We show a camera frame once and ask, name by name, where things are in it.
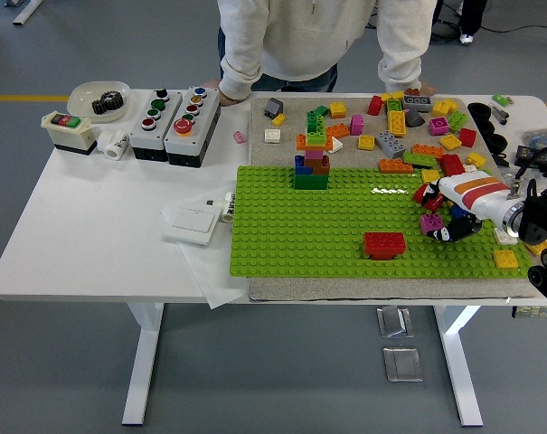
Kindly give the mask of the person's right hand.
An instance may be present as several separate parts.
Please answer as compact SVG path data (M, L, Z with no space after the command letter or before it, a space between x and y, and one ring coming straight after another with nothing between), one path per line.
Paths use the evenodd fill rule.
M203 84L203 87L218 90L219 96L220 96L220 105L222 107L229 107L229 106L233 106L233 105L236 105L236 104L240 104L240 103L242 103L242 102L244 102L245 100L248 99L247 97L241 98L241 99L232 99L232 98L227 97L221 91L220 83L221 83L220 79L213 79L213 80L209 80L209 81L205 82Z

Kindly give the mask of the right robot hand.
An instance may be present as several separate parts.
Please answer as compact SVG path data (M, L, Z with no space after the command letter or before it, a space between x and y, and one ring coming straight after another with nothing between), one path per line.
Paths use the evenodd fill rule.
M438 241L465 239L482 229L483 220L516 237L524 208L523 200L510 197L509 186L483 171L444 176L422 185L413 199L432 212L448 200L465 213L441 229L427 231Z

